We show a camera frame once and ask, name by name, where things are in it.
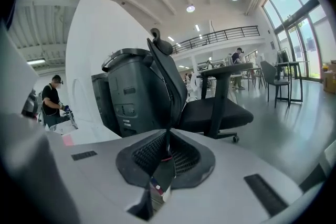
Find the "railing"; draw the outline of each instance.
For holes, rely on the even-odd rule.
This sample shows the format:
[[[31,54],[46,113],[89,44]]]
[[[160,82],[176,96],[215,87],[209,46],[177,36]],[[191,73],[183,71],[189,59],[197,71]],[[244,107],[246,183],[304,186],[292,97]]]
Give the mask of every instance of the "railing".
[[[202,35],[201,37],[194,37],[192,39],[179,43],[179,45],[173,45],[173,54],[179,54],[187,50],[195,49],[225,40],[255,36],[260,36],[257,25],[221,30]]]

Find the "black t-shirt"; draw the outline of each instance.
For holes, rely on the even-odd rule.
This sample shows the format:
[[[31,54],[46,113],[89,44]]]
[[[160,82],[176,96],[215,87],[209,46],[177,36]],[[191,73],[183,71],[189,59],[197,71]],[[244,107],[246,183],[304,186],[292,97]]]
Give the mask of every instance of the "black t-shirt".
[[[240,56],[237,52],[235,52],[234,54],[232,54],[232,62],[233,62],[234,65],[238,63],[236,61],[237,59],[240,59]]]
[[[43,89],[42,100],[45,97],[48,97],[51,100],[51,102],[53,102],[55,104],[59,103],[58,92],[55,88],[51,87],[51,84],[46,85]],[[44,104],[44,102],[42,104],[42,108],[43,108],[44,113],[47,116],[51,116],[51,115],[60,116],[59,109],[52,109],[52,108],[48,107],[46,104]]]

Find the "floor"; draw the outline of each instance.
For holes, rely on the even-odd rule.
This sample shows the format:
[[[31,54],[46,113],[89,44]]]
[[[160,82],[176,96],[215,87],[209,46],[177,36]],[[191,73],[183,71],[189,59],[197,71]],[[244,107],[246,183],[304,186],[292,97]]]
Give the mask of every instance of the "floor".
[[[237,144],[253,151],[260,158],[301,184],[318,165],[320,154],[336,140],[336,95],[323,91],[316,82],[303,82],[303,103],[277,101],[275,87],[267,90],[251,87],[236,90],[238,104],[254,115],[252,123],[232,130],[238,132]],[[287,96],[287,87],[282,87]],[[292,98],[299,98],[299,81],[293,81]]]

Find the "headrest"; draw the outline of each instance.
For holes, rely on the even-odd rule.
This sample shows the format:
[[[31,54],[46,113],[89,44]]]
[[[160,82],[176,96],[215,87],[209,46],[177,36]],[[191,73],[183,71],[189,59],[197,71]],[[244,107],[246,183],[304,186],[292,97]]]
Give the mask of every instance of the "headrest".
[[[173,46],[160,38],[160,31],[157,28],[151,29],[151,34],[153,35],[153,43],[163,54],[170,55],[173,52]]]

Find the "black chair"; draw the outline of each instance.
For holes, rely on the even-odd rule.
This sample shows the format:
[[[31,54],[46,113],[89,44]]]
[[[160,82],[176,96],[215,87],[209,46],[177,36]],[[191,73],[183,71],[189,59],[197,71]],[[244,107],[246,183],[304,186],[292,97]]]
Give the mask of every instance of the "black chair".
[[[252,122],[253,115],[249,111],[227,98],[231,74],[251,68],[252,64],[244,63],[203,71],[202,99],[185,104],[187,89],[174,60],[170,57],[173,52],[172,45],[160,39],[158,29],[152,29],[151,33],[154,39],[147,39],[148,47],[166,82],[171,99],[171,122],[168,128],[204,133],[214,139],[233,136],[233,141],[238,142],[237,133],[220,134],[218,131]],[[216,96],[206,99],[208,77],[215,77],[217,86]]]
[[[288,106],[290,106],[290,99],[292,97],[292,93],[289,90],[289,81],[286,79],[276,79],[276,74],[277,74],[277,69],[272,66],[269,62],[267,61],[261,61],[260,62],[262,72],[264,74],[265,81],[267,82],[267,102],[269,102],[269,85],[275,86],[275,104],[274,107],[276,108],[277,106],[277,100],[285,100],[288,101]],[[288,88],[288,97],[283,98],[281,96],[281,86],[286,86]]]

